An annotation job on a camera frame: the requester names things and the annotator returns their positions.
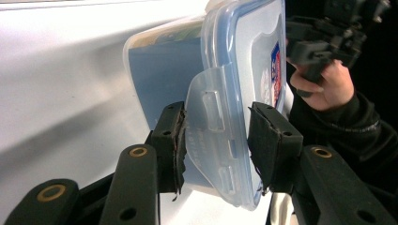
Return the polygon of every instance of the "sticker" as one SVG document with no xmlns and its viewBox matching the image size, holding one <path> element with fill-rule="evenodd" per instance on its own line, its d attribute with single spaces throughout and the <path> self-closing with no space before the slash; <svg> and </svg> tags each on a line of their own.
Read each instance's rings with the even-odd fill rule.
<svg viewBox="0 0 398 225">
<path fill-rule="evenodd" d="M 281 52 L 277 42 L 271 53 L 271 97 L 272 106 L 276 107 L 281 93 Z"/>
</svg>

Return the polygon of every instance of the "clear plastic lid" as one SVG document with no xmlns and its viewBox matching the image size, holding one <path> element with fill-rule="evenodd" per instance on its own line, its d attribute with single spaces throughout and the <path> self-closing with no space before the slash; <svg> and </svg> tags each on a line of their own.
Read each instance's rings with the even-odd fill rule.
<svg viewBox="0 0 398 225">
<path fill-rule="evenodd" d="M 186 100 L 190 159 L 227 202 L 253 210 L 262 184 L 247 145 L 253 101 L 280 112 L 285 93 L 284 1 L 236 1 L 206 15 L 205 70 Z"/>
</svg>

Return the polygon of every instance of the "white surface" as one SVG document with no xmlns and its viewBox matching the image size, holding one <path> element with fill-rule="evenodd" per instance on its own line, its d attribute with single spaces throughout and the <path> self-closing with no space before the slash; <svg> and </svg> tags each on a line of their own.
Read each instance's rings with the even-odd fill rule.
<svg viewBox="0 0 398 225">
<path fill-rule="evenodd" d="M 0 5 L 0 224 L 34 186 L 69 178 L 83 188 L 145 140 L 123 45 L 207 0 L 123 2 Z M 162 224 L 264 224 L 268 211 L 267 198 L 249 212 L 188 185 L 174 197 L 161 196 Z"/>
</svg>

